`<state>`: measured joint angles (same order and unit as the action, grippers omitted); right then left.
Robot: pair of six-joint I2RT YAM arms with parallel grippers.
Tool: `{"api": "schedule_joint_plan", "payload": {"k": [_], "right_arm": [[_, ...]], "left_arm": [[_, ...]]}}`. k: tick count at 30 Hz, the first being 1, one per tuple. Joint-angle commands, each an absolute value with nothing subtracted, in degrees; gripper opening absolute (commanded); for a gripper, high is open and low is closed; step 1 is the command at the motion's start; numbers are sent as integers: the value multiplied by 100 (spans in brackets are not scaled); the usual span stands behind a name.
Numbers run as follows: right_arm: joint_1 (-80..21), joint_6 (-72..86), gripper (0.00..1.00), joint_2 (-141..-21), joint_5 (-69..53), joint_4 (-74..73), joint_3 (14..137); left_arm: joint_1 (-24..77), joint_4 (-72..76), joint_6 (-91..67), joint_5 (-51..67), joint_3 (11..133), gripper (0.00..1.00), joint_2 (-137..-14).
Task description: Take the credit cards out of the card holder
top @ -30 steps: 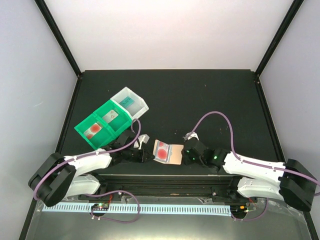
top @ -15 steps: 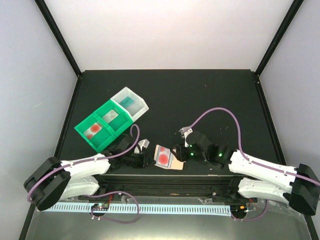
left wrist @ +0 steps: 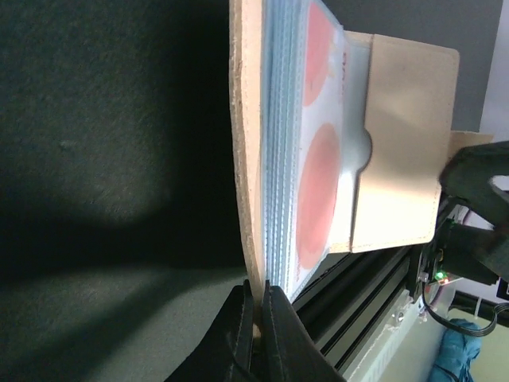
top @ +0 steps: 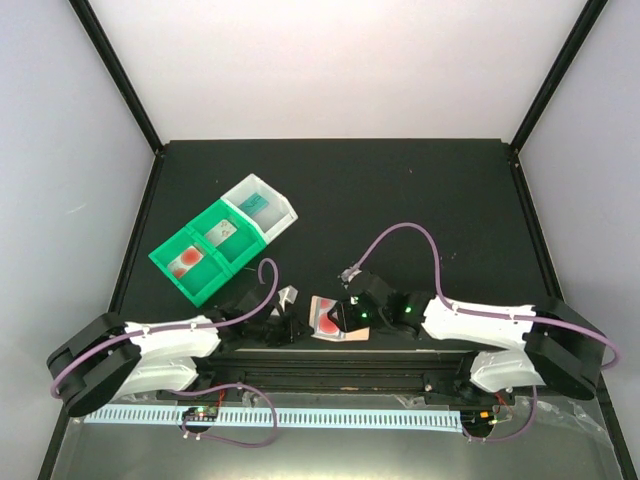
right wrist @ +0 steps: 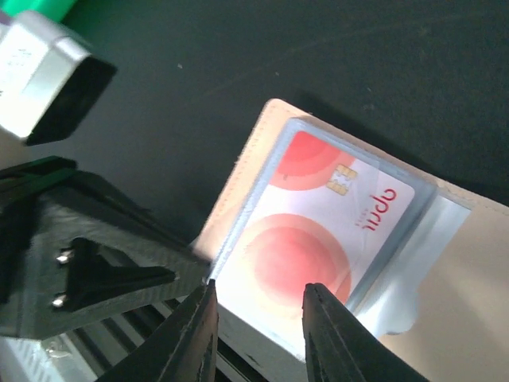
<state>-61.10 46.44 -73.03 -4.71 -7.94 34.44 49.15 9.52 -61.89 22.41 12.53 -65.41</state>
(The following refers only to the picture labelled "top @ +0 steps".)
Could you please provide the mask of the tan card holder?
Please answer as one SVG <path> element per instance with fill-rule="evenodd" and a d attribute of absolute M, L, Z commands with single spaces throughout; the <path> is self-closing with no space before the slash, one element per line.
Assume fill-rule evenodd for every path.
<path fill-rule="evenodd" d="M 326 334 L 321 334 L 318 333 L 316 331 L 316 322 L 317 322 L 317 314 L 318 314 L 318 299 L 319 298 L 325 298 L 325 297 L 320 297 L 320 296 L 312 296 L 311 297 L 311 304 L 310 304 L 310 311 L 309 311 L 309 326 L 312 328 L 313 332 L 312 332 L 312 337 L 316 338 L 316 339 L 320 339 L 323 341 L 329 341 L 329 342 L 338 342 L 338 343 L 344 343 L 344 342 L 364 342 L 367 341 L 370 337 L 370 328 L 368 326 L 365 326 L 364 328 L 360 328 L 359 330 L 353 332 L 353 333 L 349 333 L 349 334 L 344 334 L 343 332 L 341 332 L 339 330 L 339 334 L 338 335 L 326 335 Z"/>

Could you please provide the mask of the red dot credit card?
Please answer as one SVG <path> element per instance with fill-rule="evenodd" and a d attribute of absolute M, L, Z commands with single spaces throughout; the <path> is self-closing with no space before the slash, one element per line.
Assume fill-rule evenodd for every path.
<path fill-rule="evenodd" d="M 318 333 L 333 336 L 339 334 L 339 328 L 335 325 L 329 315 L 335 304 L 335 300 L 327 298 L 318 299 L 318 314 L 316 322 L 316 331 Z"/>

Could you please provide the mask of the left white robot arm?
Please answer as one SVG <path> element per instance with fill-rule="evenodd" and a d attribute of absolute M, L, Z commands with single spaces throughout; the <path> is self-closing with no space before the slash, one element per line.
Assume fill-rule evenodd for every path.
<path fill-rule="evenodd" d="M 128 395 L 184 391 L 193 399 L 214 388 L 213 372 L 196 364 L 251 343 L 282 346 L 297 336 L 289 286 L 268 301 L 249 294 L 239 304 L 187 320 L 145 324 L 106 313 L 56 349 L 46 365 L 51 396 L 74 418 Z"/>

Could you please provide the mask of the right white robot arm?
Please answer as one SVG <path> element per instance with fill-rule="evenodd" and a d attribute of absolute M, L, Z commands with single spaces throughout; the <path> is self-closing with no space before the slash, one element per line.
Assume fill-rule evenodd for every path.
<path fill-rule="evenodd" d="M 546 319 L 534 305 L 457 302 L 431 291 L 402 292 L 379 276 L 357 270 L 343 285 L 347 299 L 327 313 L 341 332 L 370 328 L 480 346 L 454 379 L 457 396 L 479 402 L 514 387 L 548 387 L 578 400 L 595 396 L 604 336 L 585 322 Z"/>

